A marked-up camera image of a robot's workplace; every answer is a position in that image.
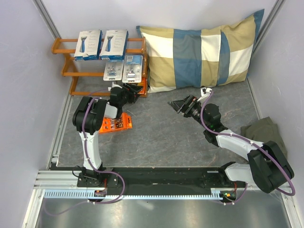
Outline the orange black razor pack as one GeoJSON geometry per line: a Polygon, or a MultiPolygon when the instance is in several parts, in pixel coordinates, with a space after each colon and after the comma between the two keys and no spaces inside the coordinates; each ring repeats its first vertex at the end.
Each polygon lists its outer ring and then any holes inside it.
{"type": "Polygon", "coordinates": [[[141,97],[147,97],[148,82],[146,77],[142,78],[141,82],[139,83],[139,86],[142,86],[142,90],[139,92],[141,97]]]}

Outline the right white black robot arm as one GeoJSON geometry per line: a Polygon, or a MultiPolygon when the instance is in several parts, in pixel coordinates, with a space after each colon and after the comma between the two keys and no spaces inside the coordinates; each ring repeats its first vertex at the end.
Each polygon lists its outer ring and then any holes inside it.
{"type": "Polygon", "coordinates": [[[168,104],[183,117],[191,117],[201,124],[209,143],[247,160],[247,164],[231,162],[222,166],[224,171],[217,176],[221,186],[228,187],[235,181],[241,181],[255,184],[263,192],[271,193],[288,183],[291,188],[289,195],[295,195],[291,181],[295,176],[294,171],[276,142],[258,142],[234,133],[222,124],[217,105],[207,100],[202,103],[193,95],[169,101],[168,104]]]}

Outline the clear blister razor pack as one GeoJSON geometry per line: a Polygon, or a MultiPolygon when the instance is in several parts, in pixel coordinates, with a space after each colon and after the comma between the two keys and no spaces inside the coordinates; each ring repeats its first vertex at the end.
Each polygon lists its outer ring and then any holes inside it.
{"type": "Polygon", "coordinates": [[[117,60],[117,61],[108,61],[105,65],[104,70],[104,81],[120,81],[123,77],[123,67],[124,61],[117,60]]]}

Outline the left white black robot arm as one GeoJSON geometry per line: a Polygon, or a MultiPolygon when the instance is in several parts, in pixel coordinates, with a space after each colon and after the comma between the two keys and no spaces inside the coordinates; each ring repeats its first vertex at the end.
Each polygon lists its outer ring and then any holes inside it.
{"type": "Polygon", "coordinates": [[[84,154],[83,166],[77,175],[78,187],[99,187],[106,184],[99,153],[99,135],[133,127],[131,116],[123,112],[123,106],[134,104],[142,90],[141,85],[113,84],[108,100],[91,96],[81,99],[72,119],[73,126],[81,137],[84,154]]]}

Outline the Gillette razor blister pack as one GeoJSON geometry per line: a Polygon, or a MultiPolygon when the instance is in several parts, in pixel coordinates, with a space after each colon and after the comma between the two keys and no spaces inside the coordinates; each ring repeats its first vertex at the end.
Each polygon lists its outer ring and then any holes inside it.
{"type": "Polygon", "coordinates": [[[143,56],[126,55],[123,67],[123,83],[140,83],[142,81],[143,56]]]}

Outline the white box blue razor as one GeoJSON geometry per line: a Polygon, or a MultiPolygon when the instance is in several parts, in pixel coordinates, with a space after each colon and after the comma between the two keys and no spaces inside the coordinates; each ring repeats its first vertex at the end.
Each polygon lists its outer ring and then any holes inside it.
{"type": "Polygon", "coordinates": [[[100,29],[81,31],[74,53],[75,61],[98,60],[102,35],[103,33],[100,29]]]}
{"type": "Polygon", "coordinates": [[[129,32],[127,29],[107,30],[100,52],[101,60],[123,60],[129,32]]]}

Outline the orange razor cartridge pack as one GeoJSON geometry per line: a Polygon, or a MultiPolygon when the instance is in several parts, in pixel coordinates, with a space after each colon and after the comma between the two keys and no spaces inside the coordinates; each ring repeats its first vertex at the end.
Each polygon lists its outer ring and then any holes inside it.
{"type": "Polygon", "coordinates": [[[112,133],[123,130],[132,129],[132,119],[127,113],[122,113],[119,119],[105,118],[103,119],[102,126],[99,134],[112,133]]]}

